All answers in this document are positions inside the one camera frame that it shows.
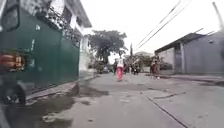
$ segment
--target tree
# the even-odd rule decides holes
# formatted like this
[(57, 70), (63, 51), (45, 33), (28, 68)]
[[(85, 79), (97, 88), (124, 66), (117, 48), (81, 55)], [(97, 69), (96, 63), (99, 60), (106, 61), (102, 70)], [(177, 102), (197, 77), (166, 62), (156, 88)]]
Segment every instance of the tree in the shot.
[(118, 31), (94, 31), (89, 35), (91, 50), (96, 52), (96, 57), (105, 64), (111, 53), (124, 54), (127, 48), (124, 46), (125, 33)]

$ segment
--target concrete road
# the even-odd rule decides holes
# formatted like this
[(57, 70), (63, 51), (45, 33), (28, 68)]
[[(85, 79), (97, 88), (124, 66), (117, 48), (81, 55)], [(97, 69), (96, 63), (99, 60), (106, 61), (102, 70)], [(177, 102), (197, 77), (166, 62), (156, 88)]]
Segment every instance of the concrete road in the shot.
[(13, 128), (222, 128), (221, 85), (105, 74), (72, 91), (29, 101)]

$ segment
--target gray building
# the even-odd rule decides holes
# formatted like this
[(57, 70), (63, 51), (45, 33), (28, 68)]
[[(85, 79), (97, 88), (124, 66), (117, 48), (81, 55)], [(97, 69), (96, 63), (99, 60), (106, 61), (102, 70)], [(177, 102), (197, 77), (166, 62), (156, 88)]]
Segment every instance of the gray building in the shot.
[(155, 51), (172, 74), (224, 75), (224, 32), (190, 33)]

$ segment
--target puddle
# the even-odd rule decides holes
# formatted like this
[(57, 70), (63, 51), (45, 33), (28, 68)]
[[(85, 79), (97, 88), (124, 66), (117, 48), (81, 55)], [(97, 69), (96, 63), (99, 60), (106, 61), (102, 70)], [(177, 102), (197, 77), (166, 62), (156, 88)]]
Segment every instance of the puddle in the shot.
[[(17, 114), (8, 119), (11, 128), (69, 128), (72, 120), (54, 118), (47, 121), (44, 117), (58, 114), (63, 110), (69, 110), (76, 103), (76, 98), (109, 95), (108, 91), (99, 91), (89, 87), (91, 80), (81, 82), (79, 94), (77, 89), (73, 89), (67, 93), (51, 94), (29, 100), (29, 105), (24, 108), (18, 108)], [(91, 105), (91, 102), (88, 100), (77, 102), (86, 106)]]
[(55, 119), (53, 122), (45, 122), (43, 116), (49, 113), (59, 113), (70, 109), (75, 103), (73, 99), (77, 93), (74, 91), (60, 95), (49, 95), (48, 98), (39, 99), (37, 102), (19, 108), (16, 116), (10, 117), (11, 128), (67, 128), (71, 120)]

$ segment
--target sky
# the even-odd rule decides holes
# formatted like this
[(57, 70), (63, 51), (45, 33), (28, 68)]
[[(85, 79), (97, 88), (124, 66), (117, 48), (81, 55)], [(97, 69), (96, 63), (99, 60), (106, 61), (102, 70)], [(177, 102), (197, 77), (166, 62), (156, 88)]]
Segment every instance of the sky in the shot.
[[(224, 5), (222, 0), (181, 0), (179, 9), (188, 2), (190, 4), (145, 45), (137, 49), (137, 44), (157, 26), (178, 1), (81, 0), (93, 25), (91, 29), (125, 32), (127, 34), (125, 46), (130, 48), (132, 43), (134, 53), (139, 51), (154, 53), (154, 50), (201, 28), (203, 28), (199, 32), (201, 34), (219, 30), (219, 22), (212, 2), (216, 2), (224, 16), (224, 8), (221, 8), (221, 5)], [(117, 55), (112, 55), (109, 58), (110, 62), (115, 57)]]

